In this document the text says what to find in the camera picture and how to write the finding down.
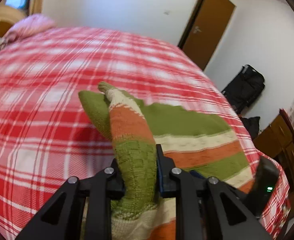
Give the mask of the brown wooden dresser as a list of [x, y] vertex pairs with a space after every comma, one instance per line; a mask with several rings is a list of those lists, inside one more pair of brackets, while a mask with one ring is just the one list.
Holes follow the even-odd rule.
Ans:
[[255, 147], [273, 158], [283, 168], [289, 183], [289, 201], [294, 217], [294, 129], [284, 109], [279, 110], [276, 118], [253, 140]]

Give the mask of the black bag on floor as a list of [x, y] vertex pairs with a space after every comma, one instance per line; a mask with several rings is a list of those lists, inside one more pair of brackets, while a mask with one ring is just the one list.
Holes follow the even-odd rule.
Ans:
[[246, 128], [247, 132], [249, 133], [251, 139], [254, 140], [259, 134], [260, 117], [259, 116], [255, 116], [251, 118], [240, 117], [240, 120], [242, 121], [242, 124]]

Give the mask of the red plaid bed cover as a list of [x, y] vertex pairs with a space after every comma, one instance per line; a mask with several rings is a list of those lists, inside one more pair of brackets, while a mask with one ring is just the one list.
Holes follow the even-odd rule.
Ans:
[[54, 28], [0, 51], [0, 233], [15, 239], [70, 176], [91, 177], [113, 158], [78, 93], [106, 81], [136, 98], [217, 114], [252, 170], [261, 152], [227, 100], [178, 47], [89, 27]]

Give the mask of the black folded stroller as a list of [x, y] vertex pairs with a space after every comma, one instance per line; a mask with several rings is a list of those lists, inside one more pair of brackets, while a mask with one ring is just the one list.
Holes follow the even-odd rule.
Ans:
[[236, 114], [249, 108], [265, 88], [264, 76], [251, 65], [242, 66], [240, 72], [222, 90]]

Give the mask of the brown wooden door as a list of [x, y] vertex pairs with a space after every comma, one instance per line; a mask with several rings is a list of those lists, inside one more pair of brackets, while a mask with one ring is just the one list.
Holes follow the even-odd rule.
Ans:
[[197, 0], [178, 48], [201, 70], [214, 54], [235, 8], [230, 0]]

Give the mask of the pink pillow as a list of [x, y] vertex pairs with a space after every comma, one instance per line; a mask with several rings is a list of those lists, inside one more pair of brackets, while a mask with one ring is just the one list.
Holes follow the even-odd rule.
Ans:
[[33, 14], [15, 23], [3, 36], [8, 42], [31, 37], [55, 28], [54, 20], [43, 14]]

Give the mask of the beige wooden headboard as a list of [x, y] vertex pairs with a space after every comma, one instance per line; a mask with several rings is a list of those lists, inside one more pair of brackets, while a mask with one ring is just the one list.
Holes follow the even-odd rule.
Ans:
[[15, 23], [26, 17], [26, 13], [22, 10], [0, 4], [0, 37], [3, 37]]

